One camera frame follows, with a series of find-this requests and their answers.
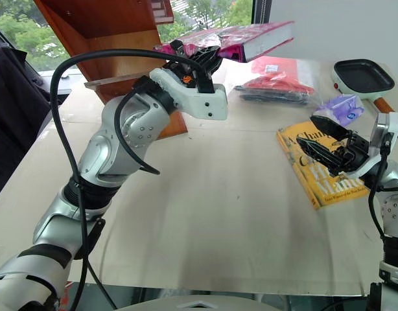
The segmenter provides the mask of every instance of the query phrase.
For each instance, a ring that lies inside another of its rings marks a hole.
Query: white table surface
[[[303,62],[327,100],[332,62]],[[241,64],[224,62],[214,80],[230,89]],[[398,111],[398,86],[386,100]],[[367,198],[315,211],[275,138],[306,121],[312,107],[246,102],[229,94],[227,121],[185,115],[189,133],[155,142],[147,163],[114,197],[90,255],[105,284],[154,288],[360,295],[377,281],[382,243]],[[376,110],[351,126],[369,136]],[[102,103],[77,86],[61,108],[78,158],[100,124]],[[398,142],[391,158],[398,161]],[[30,247],[32,232],[71,175],[51,122],[0,194],[0,265]],[[79,280],[80,262],[70,279]]]

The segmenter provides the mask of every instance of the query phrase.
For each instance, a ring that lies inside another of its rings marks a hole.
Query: black frying pan
[[[371,60],[344,60],[334,65],[334,87],[343,94],[355,94],[369,99],[383,113],[394,111],[383,99],[395,82],[377,63]]]

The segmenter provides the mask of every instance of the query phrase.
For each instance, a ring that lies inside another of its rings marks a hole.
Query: yellow book
[[[320,132],[311,121],[295,124],[277,132],[278,141],[315,209],[368,194],[360,179],[331,177],[328,169],[307,156],[297,143],[297,136],[312,139],[330,151],[343,143]]]

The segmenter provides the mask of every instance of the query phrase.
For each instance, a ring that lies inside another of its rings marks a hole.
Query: tree
[[[187,18],[180,13],[173,12],[174,22],[172,24],[158,25],[158,32],[162,42],[170,42],[177,37],[183,36],[192,31]]]
[[[17,49],[28,53],[27,60],[37,71],[53,70],[69,57],[50,26],[41,26],[24,14],[17,19],[3,14],[0,30]]]
[[[33,19],[39,25],[47,25],[47,22],[33,0],[0,0],[0,16],[10,14],[15,19],[21,15],[26,15],[29,19]]]
[[[186,14],[195,19],[198,29],[225,26],[224,16],[232,0],[186,0],[189,5]]]
[[[238,0],[229,8],[226,23],[229,26],[245,26],[251,24],[252,0]]]

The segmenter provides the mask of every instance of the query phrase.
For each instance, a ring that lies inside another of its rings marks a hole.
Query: black jacket
[[[49,103],[26,74],[22,53],[0,47],[0,191],[49,112]]]

